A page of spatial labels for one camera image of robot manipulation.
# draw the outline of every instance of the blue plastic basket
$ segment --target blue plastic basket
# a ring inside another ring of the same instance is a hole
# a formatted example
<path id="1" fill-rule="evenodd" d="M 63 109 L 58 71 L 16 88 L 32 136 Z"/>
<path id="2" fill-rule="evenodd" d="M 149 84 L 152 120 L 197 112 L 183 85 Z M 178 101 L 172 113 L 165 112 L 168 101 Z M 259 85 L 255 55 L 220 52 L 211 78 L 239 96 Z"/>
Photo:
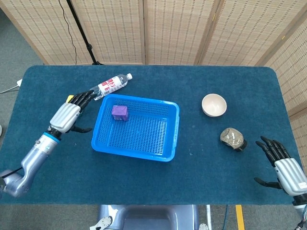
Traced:
<path id="1" fill-rule="evenodd" d="M 112 117 L 114 105 L 128 107 L 128 121 Z M 95 124 L 92 148 L 154 161 L 174 158 L 179 126 L 179 106 L 141 97 L 107 95 Z"/>

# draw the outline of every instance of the robotic arm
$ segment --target robotic arm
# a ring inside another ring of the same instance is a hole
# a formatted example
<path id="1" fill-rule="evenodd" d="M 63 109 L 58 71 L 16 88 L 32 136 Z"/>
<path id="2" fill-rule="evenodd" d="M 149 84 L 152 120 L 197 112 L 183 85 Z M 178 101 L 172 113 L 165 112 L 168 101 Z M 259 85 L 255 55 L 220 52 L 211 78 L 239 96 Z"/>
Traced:
<path id="1" fill-rule="evenodd" d="M 68 103 L 64 103 L 50 120 L 50 126 L 44 134 L 35 142 L 21 162 L 21 168 L 17 170 L 5 170 L 0 172 L 0 199 L 2 192 L 14 197 L 21 197 L 30 189 L 34 177 L 53 149 L 61 141 L 61 135 L 69 131 L 87 133 L 91 128 L 82 129 L 75 126 L 80 113 L 88 103 L 96 97 L 93 90 L 75 95 Z M 24 176 L 17 171 L 24 170 Z"/>
<path id="2" fill-rule="evenodd" d="M 278 182 L 266 182 L 258 177 L 254 179 L 262 186 L 283 189 L 288 195 L 293 196 L 294 208 L 302 216 L 302 221 L 295 230 L 301 230 L 307 219 L 307 178 L 297 161 L 289 156 L 280 142 L 263 136 L 261 139 L 265 144 L 259 141 L 256 141 L 256 144 L 262 148 L 275 169 Z"/>

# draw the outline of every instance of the plastic bottle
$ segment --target plastic bottle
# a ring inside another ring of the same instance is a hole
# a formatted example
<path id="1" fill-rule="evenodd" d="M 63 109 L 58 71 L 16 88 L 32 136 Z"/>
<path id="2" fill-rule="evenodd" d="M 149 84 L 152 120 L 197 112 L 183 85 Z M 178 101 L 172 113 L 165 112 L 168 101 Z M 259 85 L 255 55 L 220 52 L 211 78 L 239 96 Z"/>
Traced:
<path id="1" fill-rule="evenodd" d="M 100 98 L 106 96 L 109 93 L 112 93 L 116 90 L 127 85 L 128 81 L 132 79 L 132 75 L 128 73 L 127 75 L 119 74 L 107 81 L 100 83 L 99 85 L 94 86 L 90 90 L 94 90 L 94 93 L 97 96 L 94 98 L 95 101 L 99 100 Z"/>

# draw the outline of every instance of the beige room divider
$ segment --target beige room divider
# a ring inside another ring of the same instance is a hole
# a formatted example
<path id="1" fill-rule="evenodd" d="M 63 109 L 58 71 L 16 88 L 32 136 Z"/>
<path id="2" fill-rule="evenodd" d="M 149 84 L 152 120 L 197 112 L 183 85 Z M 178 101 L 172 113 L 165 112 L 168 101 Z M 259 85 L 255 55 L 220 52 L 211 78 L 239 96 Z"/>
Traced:
<path id="1" fill-rule="evenodd" d="M 0 0 L 45 64 L 91 64 L 65 0 Z M 306 0 L 72 0 L 104 64 L 273 68 L 307 169 Z"/>

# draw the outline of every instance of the purple cube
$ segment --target purple cube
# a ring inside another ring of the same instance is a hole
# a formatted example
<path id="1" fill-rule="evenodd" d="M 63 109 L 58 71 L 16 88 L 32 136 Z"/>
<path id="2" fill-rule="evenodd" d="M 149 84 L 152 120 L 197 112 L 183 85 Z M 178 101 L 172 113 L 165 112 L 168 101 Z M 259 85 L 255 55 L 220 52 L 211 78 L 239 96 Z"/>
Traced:
<path id="1" fill-rule="evenodd" d="M 128 108 L 126 106 L 114 105 L 112 109 L 112 116 L 117 121 L 128 120 Z"/>

